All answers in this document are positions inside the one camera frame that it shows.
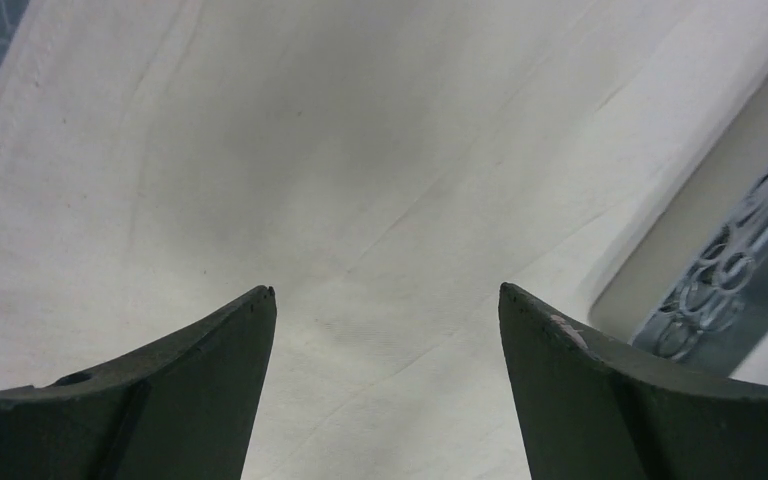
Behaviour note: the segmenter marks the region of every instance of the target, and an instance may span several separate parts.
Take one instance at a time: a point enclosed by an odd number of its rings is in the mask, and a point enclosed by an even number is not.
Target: white sheet
[[[583,318],[768,72],[768,0],[33,0],[19,36],[0,388],[274,285],[248,479],[524,478],[498,284]]]

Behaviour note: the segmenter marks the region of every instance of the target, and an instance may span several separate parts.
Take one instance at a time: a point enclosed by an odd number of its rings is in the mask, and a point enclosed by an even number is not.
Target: white surface
[[[513,479],[512,280],[582,317],[768,72],[768,1],[34,0],[0,388],[276,287],[244,478]]]

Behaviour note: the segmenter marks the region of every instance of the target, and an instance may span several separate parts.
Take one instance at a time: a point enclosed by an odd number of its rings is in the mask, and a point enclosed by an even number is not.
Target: small dark spot
[[[60,380],[54,382],[55,387],[65,387],[67,385],[76,385],[78,383],[86,382],[87,380],[92,378],[92,373],[90,372],[78,372],[73,373],[72,375],[66,375],[65,377],[61,378]]]

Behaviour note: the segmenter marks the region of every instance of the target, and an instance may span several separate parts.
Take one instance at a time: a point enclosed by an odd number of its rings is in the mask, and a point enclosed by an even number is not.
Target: black object
[[[768,480],[768,386],[649,355],[515,285],[499,318],[534,480]]]
[[[0,392],[0,480],[239,480],[275,332],[258,287],[46,388]]]

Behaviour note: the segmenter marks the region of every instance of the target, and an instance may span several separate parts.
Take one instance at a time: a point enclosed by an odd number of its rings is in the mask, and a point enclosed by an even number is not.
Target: white cloth
[[[768,0],[33,0],[0,388],[271,284],[244,478],[526,478],[499,283],[584,318],[767,72]]]

